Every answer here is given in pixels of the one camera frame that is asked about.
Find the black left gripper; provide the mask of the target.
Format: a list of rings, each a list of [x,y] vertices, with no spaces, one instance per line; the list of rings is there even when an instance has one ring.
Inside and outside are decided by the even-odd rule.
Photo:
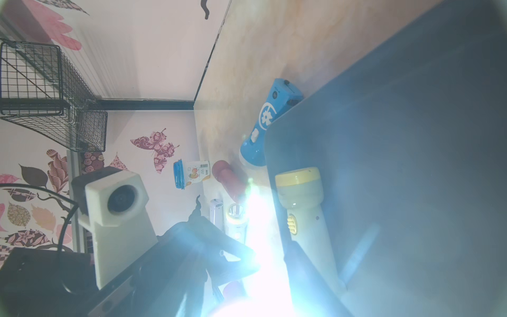
[[[174,225],[159,242],[88,300],[86,316],[200,316],[205,284],[241,280],[259,269],[256,253],[208,221]]]

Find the blue white flashlight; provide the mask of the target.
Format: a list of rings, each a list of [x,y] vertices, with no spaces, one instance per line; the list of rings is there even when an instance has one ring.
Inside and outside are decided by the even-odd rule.
[[[266,165],[264,143],[270,125],[303,99],[301,91],[288,80],[274,80],[254,128],[240,147],[240,160],[244,165],[252,168]]]

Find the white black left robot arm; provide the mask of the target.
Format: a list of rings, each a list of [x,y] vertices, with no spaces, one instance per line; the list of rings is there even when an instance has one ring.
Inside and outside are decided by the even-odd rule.
[[[186,222],[103,288],[86,254],[16,248],[1,268],[1,315],[200,316],[207,282],[217,289],[258,269],[252,249]]]

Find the blue lidded snack cup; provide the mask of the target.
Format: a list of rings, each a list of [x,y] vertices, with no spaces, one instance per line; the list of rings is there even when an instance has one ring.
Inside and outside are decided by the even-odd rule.
[[[174,182],[177,189],[184,190],[188,186],[207,180],[211,176],[209,161],[176,161],[173,164]]]

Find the red flashlight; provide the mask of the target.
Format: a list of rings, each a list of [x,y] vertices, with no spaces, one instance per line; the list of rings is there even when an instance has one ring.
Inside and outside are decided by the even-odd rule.
[[[224,301],[238,301],[247,297],[246,290],[241,281],[228,283],[222,291]]]
[[[229,197],[235,203],[244,203],[246,200],[246,184],[232,170],[227,161],[217,161],[212,169],[212,175],[223,185]]]

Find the green yellow flashlight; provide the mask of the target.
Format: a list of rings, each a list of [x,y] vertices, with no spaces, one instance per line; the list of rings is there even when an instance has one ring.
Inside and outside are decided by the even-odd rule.
[[[287,210],[291,238],[302,247],[331,290],[346,291],[340,280],[321,204],[324,199],[319,169],[308,167],[275,176],[280,204]]]

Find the blue plastic tray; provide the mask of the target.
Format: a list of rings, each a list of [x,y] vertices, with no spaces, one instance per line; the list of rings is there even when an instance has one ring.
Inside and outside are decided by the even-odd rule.
[[[303,316],[506,315],[506,2],[444,1],[278,119],[269,178],[320,170],[282,229]]]

